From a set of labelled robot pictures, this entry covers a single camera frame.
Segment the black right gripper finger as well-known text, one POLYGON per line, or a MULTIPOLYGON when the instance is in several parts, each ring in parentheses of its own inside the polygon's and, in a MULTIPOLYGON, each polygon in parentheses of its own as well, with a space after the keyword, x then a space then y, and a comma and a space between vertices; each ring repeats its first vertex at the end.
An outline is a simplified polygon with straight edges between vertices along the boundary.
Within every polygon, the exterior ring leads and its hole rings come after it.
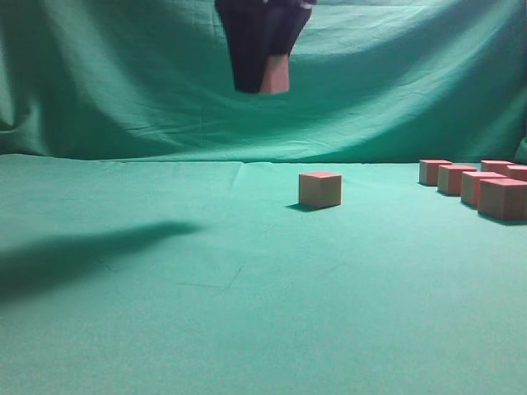
POLYGON ((268 55, 287 55, 310 19, 317 1, 268 1, 266 40, 268 55))

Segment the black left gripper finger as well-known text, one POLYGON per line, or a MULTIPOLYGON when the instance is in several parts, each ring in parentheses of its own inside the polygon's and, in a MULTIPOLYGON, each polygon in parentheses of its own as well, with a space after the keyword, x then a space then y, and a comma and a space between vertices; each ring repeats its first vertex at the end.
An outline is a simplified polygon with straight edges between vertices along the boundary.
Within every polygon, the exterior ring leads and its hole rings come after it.
POLYGON ((270 1, 215 1, 226 36, 234 87, 257 94, 266 63, 264 31, 270 1))

